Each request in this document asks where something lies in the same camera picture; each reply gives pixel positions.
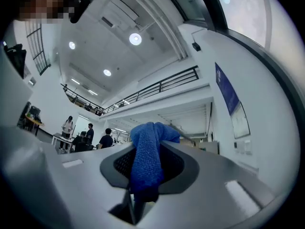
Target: person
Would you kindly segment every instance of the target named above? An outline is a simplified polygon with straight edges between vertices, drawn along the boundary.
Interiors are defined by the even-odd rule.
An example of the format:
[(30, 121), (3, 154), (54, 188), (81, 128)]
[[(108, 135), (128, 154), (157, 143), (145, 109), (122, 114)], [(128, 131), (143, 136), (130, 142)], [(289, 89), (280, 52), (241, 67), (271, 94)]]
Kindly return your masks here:
[(89, 131), (87, 132), (86, 137), (90, 139), (90, 144), (91, 144), (94, 136), (93, 124), (92, 123), (88, 124), (88, 128)]
[[(72, 119), (73, 119), (73, 117), (69, 116), (69, 118), (62, 125), (62, 134), (61, 135), (64, 138), (70, 139), (70, 132), (74, 128)], [(66, 143), (66, 147), (65, 147), (66, 151), (68, 151), (68, 145), (69, 144)], [(63, 147), (63, 141), (61, 141), (61, 146), (59, 149), (62, 150), (62, 147)]]
[(99, 143), (99, 148), (98, 149), (101, 149), (101, 148), (107, 148), (107, 147), (111, 147), (112, 143), (113, 143), (113, 139), (112, 137), (110, 136), (111, 134), (111, 129), (110, 128), (107, 128), (105, 130), (105, 133), (106, 135), (103, 136), (100, 140), (100, 143)]
[(81, 143), (82, 142), (82, 139), (83, 137), (86, 136), (86, 133), (85, 131), (82, 131), (81, 132), (81, 135), (78, 135), (72, 142), (72, 145), (75, 145), (75, 149), (74, 151), (77, 152), (78, 151), (78, 143)]
[(64, 90), (65, 92), (68, 91), (67, 84), (65, 84), (63, 90)]

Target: blue cloth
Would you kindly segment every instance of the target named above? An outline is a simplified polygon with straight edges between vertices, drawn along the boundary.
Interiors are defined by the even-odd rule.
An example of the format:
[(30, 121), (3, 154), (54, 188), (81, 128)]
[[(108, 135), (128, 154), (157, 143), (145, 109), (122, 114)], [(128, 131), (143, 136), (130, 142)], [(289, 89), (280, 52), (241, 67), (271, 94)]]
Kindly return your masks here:
[(130, 189), (136, 202), (150, 202), (158, 198), (158, 187), (163, 181), (160, 162), (160, 141), (180, 142), (180, 134), (160, 122), (138, 125), (131, 131), (136, 148)]

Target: blue banner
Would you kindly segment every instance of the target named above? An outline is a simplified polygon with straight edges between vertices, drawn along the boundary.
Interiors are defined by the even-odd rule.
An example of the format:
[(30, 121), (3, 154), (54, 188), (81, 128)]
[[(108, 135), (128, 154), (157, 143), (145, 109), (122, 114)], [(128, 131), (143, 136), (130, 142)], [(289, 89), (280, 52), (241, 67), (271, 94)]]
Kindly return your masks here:
[(233, 114), (235, 108), (239, 104), (234, 88), (232, 87), (229, 79), (226, 77), (222, 69), (215, 63), (216, 68), (216, 83), (223, 94), (225, 104), (227, 105), (230, 116)]

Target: railing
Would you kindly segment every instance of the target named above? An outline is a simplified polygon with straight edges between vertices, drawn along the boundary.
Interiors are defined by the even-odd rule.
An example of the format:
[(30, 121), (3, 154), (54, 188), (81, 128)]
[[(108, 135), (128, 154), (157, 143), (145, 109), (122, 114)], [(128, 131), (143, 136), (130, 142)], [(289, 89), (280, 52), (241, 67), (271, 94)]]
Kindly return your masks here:
[(63, 84), (63, 90), (65, 91), (68, 99), (70, 100), (71, 103), (95, 114), (98, 116), (101, 116), (104, 112), (104, 109), (97, 104), (89, 101), (88, 99), (76, 94), (74, 91), (70, 90), (68, 87), (65, 87)]
[(132, 103), (135, 103), (144, 98), (153, 96), (155, 94), (164, 92), (166, 90), (170, 90), (172, 88), (181, 86), (183, 84), (187, 84), (189, 82), (196, 81), (199, 79), (197, 70), (199, 70), (198, 66), (194, 66), (187, 70), (174, 74), (170, 77), (167, 77), (159, 82), (156, 82), (155, 84), (145, 87), (144, 89), (138, 91), (137, 93), (134, 93), (134, 94), (116, 102), (112, 106), (104, 109), (103, 113), (104, 114), (109, 113), (113, 110), (116, 110), (118, 108), (124, 107), (124, 106), (132, 104)]
[(41, 23), (26, 21), (25, 30), (36, 68), (39, 74), (42, 75), (51, 64), (47, 62), (43, 50)]

